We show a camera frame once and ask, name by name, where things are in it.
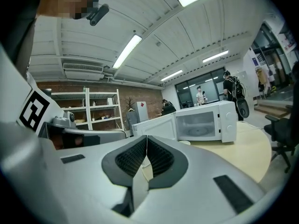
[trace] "microwave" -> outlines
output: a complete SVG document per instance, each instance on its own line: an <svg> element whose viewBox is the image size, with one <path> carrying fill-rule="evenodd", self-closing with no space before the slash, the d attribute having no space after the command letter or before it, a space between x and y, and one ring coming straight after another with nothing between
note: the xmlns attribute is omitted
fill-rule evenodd
<svg viewBox="0 0 299 224"><path fill-rule="evenodd" d="M133 135L154 135L171 140L236 140L235 104L219 101L176 111L132 125Z"/></svg>

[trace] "beige tabletop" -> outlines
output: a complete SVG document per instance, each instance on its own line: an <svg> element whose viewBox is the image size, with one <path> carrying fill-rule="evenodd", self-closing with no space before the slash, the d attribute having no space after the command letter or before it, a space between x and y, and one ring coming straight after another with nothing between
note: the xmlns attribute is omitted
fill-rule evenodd
<svg viewBox="0 0 299 224"><path fill-rule="evenodd" d="M258 128L237 122L235 142L191 141L195 147L209 150L239 168L256 182L266 174L271 161L268 137Z"/></svg>

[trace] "brick wall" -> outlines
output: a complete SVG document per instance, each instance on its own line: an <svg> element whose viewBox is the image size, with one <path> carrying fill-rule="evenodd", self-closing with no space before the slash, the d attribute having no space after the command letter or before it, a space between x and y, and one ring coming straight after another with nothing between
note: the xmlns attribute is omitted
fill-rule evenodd
<svg viewBox="0 0 299 224"><path fill-rule="evenodd" d="M39 82L37 86L40 89L52 89L52 92L81 92L83 87L89 88L90 92L116 92L116 89L119 90L120 103L121 103L121 114L124 121L126 129L128 129L126 120L126 112L128 111L126 100L131 97L132 102L145 101L148 108L148 115L150 119L156 118L156 114L161 113L162 109L162 94L160 90L139 88L126 85L113 85L113 84L96 84L96 83L82 83L82 82ZM96 105L106 105L107 102L104 99L96 100ZM82 101L80 100L67 100L67 101L57 101L61 107L79 107L82 106ZM84 112L74 112L75 119L85 119L86 115ZM113 115L113 110L100 110L100 111L91 111L92 118L95 119L109 115ZM115 121L106 121L97 124L93 124L94 130L108 130L114 129Z"/></svg>

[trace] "backpack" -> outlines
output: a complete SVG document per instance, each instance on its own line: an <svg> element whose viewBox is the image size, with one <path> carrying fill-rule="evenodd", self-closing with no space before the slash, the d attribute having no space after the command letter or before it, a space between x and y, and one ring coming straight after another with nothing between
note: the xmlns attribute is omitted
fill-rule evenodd
<svg viewBox="0 0 299 224"><path fill-rule="evenodd" d="M241 82L237 77L227 77L226 80L230 81L233 83L232 86L232 92L228 91L233 98L244 98L245 96L243 95L243 87L241 85Z"/></svg>

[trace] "black chair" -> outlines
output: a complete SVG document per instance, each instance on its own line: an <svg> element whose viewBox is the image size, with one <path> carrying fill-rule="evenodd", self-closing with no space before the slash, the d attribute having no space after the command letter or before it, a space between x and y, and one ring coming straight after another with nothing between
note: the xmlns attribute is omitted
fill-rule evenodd
<svg viewBox="0 0 299 224"><path fill-rule="evenodd" d="M299 143L299 132L296 132L296 124L299 122L299 82L295 83L293 91L293 106L287 105L286 107L291 109L291 116L289 119L278 119L271 115L266 115L265 118L271 121L270 125L266 125L264 130L271 135L272 141L277 141L277 147L272 147L272 151L276 153L272 156L271 161L278 155L282 155L287 164L285 173L287 173L291 164L286 156L286 152L291 152L294 155L295 147Z"/></svg>

